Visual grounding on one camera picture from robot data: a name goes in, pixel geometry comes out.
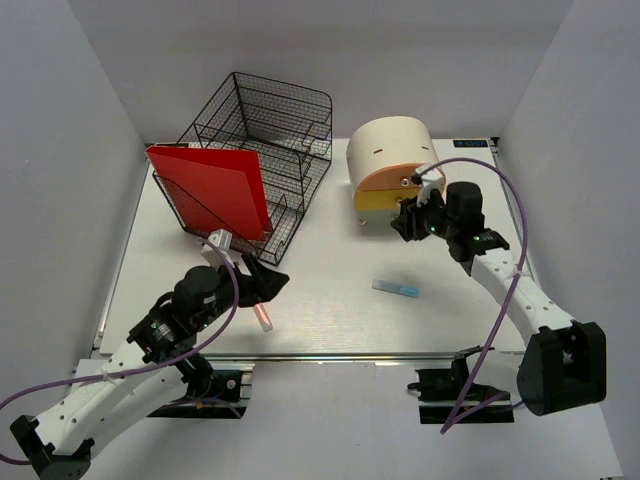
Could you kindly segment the yellow drawer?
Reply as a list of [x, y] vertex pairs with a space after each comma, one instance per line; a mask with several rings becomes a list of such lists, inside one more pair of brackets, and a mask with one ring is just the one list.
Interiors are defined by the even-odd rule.
[[356, 212], [395, 210], [407, 198], [418, 195], [418, 188], [400, 188], [388, 190], [357, 190], [353, 205]]

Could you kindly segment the pale green bottom drawer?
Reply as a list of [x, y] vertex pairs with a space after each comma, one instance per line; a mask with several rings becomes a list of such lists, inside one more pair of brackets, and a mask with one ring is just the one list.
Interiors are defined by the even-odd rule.
[[392, 209], [356, 211], [356, 217], [360, 226], [378, 230], [390, 228], [391, 222], [398, 217], [398, 214], [398, 207]]

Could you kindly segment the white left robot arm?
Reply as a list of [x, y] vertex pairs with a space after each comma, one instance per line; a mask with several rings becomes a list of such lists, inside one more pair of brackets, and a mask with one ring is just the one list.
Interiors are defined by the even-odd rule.
[[41, 479], [79, 479], [93, 455], [166, 404], [210, 394], [215, 374], [195, 351], [198, 334], [220, 316], [273, 300], [288, 275], [242, 257], [196, 266], [163, 294], [90, 380], [50, 409], [18, 417], [10, 430]]

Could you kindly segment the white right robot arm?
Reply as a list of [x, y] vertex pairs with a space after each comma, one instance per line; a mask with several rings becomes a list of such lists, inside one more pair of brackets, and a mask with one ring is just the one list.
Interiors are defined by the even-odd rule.
[[455, 182], [425, 202], [405, 199], [392, 227], [406, 241], [430, 235], [446, 241], [451, 258], [481, 285], [516, 327], [525, 352], [515, 359], [477, 346], [456, 353], [447, 379], [412, 384], [426, 401], [455, 398], [479, 404], [516, 395], [536, 416], [603, 401], [607, 341], [594, 322], [582, 323], [524, 275], [508, 242], [485, 225], [478, 185]]

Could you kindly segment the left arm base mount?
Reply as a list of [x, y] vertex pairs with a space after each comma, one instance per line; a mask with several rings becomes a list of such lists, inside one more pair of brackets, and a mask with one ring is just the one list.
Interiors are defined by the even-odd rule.
[[251, 398], [254, 362], [211, 361], [213, 372], [206, 387], [169, 401], [148, 415], [169, 419], [237, 419]]

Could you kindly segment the red A4 file folder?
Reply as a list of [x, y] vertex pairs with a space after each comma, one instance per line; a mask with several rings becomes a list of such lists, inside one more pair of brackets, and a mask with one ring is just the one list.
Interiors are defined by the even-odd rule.
[[256, 152], [152, 146], [146, 153], [186, 229], [209, 235], [225, 228], [252, 241], [271, 234]]

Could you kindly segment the orange top drawer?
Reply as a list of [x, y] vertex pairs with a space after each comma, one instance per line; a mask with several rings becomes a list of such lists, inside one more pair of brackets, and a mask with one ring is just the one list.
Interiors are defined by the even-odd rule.
[[359, 191], [415, 189], [418, 185], [412, 181], [412, 176], [419, 167], [419, 163], [391, 165], [366, 175], [353, 176], [351, 182]]

